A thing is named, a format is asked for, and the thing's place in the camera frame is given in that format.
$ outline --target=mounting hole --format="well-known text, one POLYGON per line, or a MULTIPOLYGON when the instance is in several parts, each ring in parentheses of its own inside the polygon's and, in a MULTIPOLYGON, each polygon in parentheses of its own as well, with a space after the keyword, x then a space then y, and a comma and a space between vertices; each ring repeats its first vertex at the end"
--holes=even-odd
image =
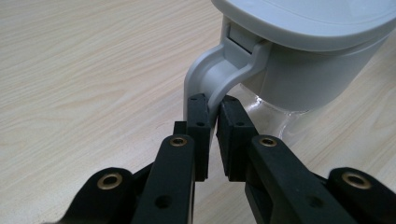
POLYGON ((169 195, 162 195, 159 196, 156 200, 155 200, 155 205, 158 208, 164 209, 164 208, 168 208, 170 205, 172 204, 172 197, 169 195))
POLYGON ((368 181, 364 176, 346 172, 342 175, 343 180, 350 186, 357 188, 357 189, 370 189, 371 183, 368 181))
POLYGON ((317 196, 306 196, 306 200, 308 201, 309 206, 313 208, 321 208, 324 205, 324 202, 317 196))
POLYGON ((265 147, 276 146, 276 140, 269 138, 269 137, 264 137, 264 138, 260 139, 260 143, 265 147))
POLYGON ((111 173, 103 175, 97 183, 99 189, 114 189, 122 182, 122 175, 111 173))
POLYGON ((171 139, 170 143, 173 147, 183 147, 187 144, 187 139, 182 137, 174 137, 171 139))

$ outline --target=wooden table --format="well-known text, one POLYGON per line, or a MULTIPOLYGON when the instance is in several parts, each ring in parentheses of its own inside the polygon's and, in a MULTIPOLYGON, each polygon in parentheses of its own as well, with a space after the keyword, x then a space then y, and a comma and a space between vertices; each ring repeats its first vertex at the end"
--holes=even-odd
MULTIPOLYGON (((210 1, 0 3, 0 222, 53 222, 107 167, 136 172, 182 120, 183 79, 219 43, 210 1)), ((297 127, 312 171, 361 169, 396 190, 396 33, 348 89, 297 127)), ((213 141, 195 223, 254 223, 213 141)))

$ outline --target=mug handle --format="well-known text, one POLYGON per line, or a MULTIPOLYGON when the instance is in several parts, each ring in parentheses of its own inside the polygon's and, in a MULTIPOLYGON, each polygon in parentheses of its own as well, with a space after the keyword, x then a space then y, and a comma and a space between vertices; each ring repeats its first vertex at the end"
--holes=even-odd
POLYGON ((189 97, 203 93, 214 127, 219 103, 227 92, 265 69, 272 42, 263 40, 249 52, 230 38, 230 29, 227 25, 220 44, 203 53, 190 67, 184 80, 184 120, 187 119, 189 97))

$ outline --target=mug lid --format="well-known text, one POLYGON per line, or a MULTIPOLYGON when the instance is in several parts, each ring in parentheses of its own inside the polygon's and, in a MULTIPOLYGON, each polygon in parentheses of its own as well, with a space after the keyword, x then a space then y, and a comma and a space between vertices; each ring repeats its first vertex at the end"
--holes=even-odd
POLYGON ((250 32, 293 49, 347 49, 382 39, 396 26, 395 0, 212 2, 250 32))

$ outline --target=metal screw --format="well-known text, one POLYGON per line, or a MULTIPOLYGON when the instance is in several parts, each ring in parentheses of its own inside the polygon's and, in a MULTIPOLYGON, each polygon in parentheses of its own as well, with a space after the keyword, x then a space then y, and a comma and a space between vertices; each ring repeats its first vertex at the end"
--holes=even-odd
POLYGON ((357 189, 370 189, 371 183, 364 176, 346 172, 342 175, 343 180, 350 186, 355 187, 357 189))
POLYGON ((277 142, 276 140, 269 138, 269 137, 264 137, 260 139, 260 144, 262 144, 265 147, 274 147, 276 146, 277 142))
POLYGON ((171 139, 170 144, 173 147, 183 147, 187 144, 187 139, 183 137, 174 137, 171 139))
POLYGON ((111 173, 103 175, 97 183, 99 189, 114 189, 122 182, 122 175, 111 173))

